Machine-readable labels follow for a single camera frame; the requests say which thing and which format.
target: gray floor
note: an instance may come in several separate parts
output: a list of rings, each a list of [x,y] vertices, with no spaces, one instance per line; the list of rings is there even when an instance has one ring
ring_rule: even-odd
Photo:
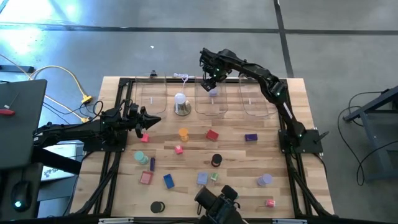
[[[280,0],[286,29],[397,30],[397,1],[390,0]],[[41,13],[30,13],[41,9]],[[277,29],[272,0],[248,1],[61,1],[10,0],[1,22],[79,24],[118,27],[212,27]],[[314,122],[330,131],[323,140],[328,183],[337,215],[346,218],[396,222],[398,181],[382,180],[357,186],[357,163],[340,139],[338,113],[362,91],[380,91],[398,84],[396,35],[287,35],[294,76],[305,79]],[[21,65],[60,65],[73,71],[87,93],[98,95],[102,77],[146,73],[201,75],[202,47],[229,48],[239,57],[259,63],[286,77],[279,34],[227,34],[178,32],[68,32],[0,30],[0,52]],[[81,95],[64,72],[50,69],[40,74],[49,81],[47,94],[71,108]],[[25,76],[0,73],[0,80],[24,80]],[[362,105],[375,95],[360,96]],[[69,122],[79,122],[73,115]],[[40,125],[63,121],[46,109]],[[342,132],[362,158],[369,151],[364,131],[341,124]],[[371,172],[372,160],[365,164]],[[59,215],[47,201],[40,216]]]

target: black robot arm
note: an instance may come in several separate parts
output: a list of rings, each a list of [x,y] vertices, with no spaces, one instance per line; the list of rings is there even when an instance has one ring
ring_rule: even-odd
[[[200,52],[200,65],[210,78],[204,79],[202,87],[210,91],[216,87],[216,83],[222,82],[232,70],[239,72],[248,78],[257,80],[260,84],[261,93],[272,104],[274,104],[287,127],[287,140],[291,145],[298,146],[304,137],[306,130],[301,122],[298,122],[290,105],[286,102],[287,85],[282,83],[278,77],[255,63],[247,63],[228,49],[213,53],[206,48]]]
[[[144,106],[128,106],[125,118],[121,116],[120,106],[101,112],[99,119],[83,124],[59,125],[48,123],[34,133],[34,146],[47,147],[60,141],[81,140],[87,143],[85,151],[107,151],[107,146],[115,146],[126,136],[126,131],[135,129],[137,137],[142,138],[142,129],[149,129],[161,118],[148,115]]]

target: pink cube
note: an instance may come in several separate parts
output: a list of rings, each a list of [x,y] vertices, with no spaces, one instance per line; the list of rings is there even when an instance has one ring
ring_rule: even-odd
[[[175,146],[174,150],[177,155],[182,154],[182,146]]]
[[[141,179],[139,180],[139,182],[142,184],[150,184],[153,175],[154,174],[152,172],[142,171]]]
[[[143,134],[143,137],[141,138],[142,142],[148,142],[149,141],[149,135],[148,134]]]

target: teal cylinder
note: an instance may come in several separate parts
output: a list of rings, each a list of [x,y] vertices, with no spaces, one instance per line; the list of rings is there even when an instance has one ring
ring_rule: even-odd
[[[134,153],[134,159],[140,164],[145,165],[149,161],[148,157],[142,151],[137,151]]]

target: computer mouse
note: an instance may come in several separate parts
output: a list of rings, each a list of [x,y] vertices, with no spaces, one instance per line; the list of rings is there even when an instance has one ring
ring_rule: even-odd
[[[12,187],[11,203],[17,212],[24,212],[30,208],[32,195],[30,194],[29,181],[22,180]]]

